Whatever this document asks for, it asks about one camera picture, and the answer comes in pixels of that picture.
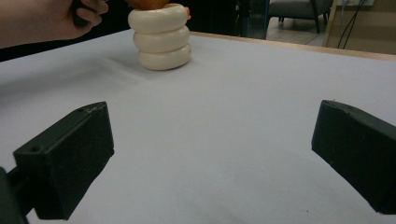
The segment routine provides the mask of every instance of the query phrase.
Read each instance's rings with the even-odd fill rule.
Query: finger
[[[103,0],[81,0],[81,3],[97,14],[104,14],[108,12],[108,5]]]
[[[92,26],[96,26],[102,22],[101,16],[86,8],[82,8],[82,7],[78,8],[77,15],[81,17],[83,20],[90,23]]]

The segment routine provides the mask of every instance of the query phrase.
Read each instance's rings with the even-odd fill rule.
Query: white table
[[[67,223],[395,223],[311,150],[321,100],[396,124],[396,63],[192,36],[151,72],[132,31],[0,63],[0,165],[107,101],[116,154]],[[37,220],[31,223],[64,223]]]

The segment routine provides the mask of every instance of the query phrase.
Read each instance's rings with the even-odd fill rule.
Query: stacked rings
[[[156,10],[133,10],[128,17],[134,29],[139,62],[149,70],[167,70],[189,61],[190,30],[185,26],[188,13],[179,4]]]

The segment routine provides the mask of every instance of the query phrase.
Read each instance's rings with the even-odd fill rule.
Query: white ring
[[[133,10],[129,26],[141,34],[156,34],[176,30],[187,22],[187,11],[180,4],[167,4],[161,9]]]
[[[165,53],[146,53],[139,51],[139,62],[149,70],[168,70],[180,67],[189,61],[191,47],[189,44],[181,49]]]
[[[185,46],[190,38],[190,30],[187,26],[160,34],[144,35],[134,33],[134,44],[138,49],[146,53],[161,53]]]

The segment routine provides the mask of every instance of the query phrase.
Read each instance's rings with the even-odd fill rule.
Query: floor
[[[285,19],[282,22],[272,18],[268,25],[267,40],[322,46],[326,25],[322,17],[319,17],[319,21],[320,34],[317,34],[314,21]],[[262,23],[257,26],[251,24],[250,35],[252,38],[262,38]]]

